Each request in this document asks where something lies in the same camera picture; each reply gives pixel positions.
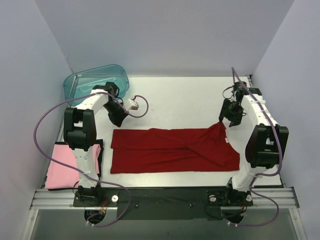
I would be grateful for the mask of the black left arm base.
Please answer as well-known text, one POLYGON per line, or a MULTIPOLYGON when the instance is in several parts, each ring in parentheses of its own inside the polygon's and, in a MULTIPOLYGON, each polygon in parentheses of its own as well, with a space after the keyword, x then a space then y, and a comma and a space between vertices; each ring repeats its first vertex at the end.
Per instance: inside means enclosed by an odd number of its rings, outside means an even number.
POLYGON ((84 188, 79 186, 73 200, 74 207, 117 207, 118 201, 112 201, 113 196, 119 196, 115 188, 96 187, 84 188))

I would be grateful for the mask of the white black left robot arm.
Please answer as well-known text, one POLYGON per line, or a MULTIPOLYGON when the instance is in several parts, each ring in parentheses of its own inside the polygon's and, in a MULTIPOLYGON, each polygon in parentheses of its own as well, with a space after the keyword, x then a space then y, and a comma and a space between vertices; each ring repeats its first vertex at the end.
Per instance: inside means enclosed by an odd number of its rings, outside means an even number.
POLYGON ((113 82, 93 87, 89 97, 75 107, 68 107, 64 112, 63 138, 72 149, 79 174, 79 188, 85 192, 85 200, 91 206, 98 206, 103 200, 103 193, 97 190, 100 179, 94 157, 94 145, 97 140, 95 115, 105 108, 111 123, 117 127, 127 117, 126 111, 116 98, 118 86, 113 82))

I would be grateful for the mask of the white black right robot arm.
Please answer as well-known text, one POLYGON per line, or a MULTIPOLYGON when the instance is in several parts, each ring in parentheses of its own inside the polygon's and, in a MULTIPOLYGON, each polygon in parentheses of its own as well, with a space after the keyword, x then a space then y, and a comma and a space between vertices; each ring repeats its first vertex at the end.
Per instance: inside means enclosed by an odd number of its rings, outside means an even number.
POLYGON ((271 116, 258 88, 247 87, 245 82, 236 82, 231 89, 232 96, 223 100, 219 122, 227 119, 231 128, 240 125, 243 116, 247 115, 253 126, 244 151, 244 165, 230 179, 232 187, 223 192, 224 201, 234 205, 241 199, 241 192, 250 190, 256 178, 277 175, 267 174, 266 171, 282 165, 289 130, 271 116))

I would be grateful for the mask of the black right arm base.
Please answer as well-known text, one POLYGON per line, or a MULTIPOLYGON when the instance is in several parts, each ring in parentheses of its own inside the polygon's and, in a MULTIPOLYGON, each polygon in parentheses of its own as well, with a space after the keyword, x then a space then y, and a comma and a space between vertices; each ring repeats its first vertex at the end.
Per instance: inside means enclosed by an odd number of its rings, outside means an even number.
POLYGON ((233 188, 232 178, 226 186, 217 186, 206 191, 210 207, 252 207, 253 199, 250 191, 238 191, 233 188))

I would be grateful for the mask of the red t shirt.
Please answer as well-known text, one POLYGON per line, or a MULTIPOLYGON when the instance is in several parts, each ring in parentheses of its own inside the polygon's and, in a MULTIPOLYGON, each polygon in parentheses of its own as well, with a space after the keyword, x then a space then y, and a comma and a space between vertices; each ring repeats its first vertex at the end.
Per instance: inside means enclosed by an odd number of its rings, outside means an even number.
POLYGON ((116 129, 111 174, 232 172, 240 154, 227 141, 226 127, 116 129))

